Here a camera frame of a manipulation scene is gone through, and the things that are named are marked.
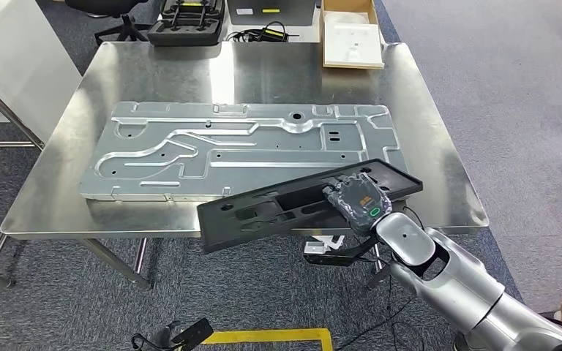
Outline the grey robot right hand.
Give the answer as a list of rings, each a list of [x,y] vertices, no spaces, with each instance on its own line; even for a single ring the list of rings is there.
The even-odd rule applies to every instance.
[[[366,174],[353,173],[328,182],[324,197],[359,235],[370,235],[393,208],[388,195]]]

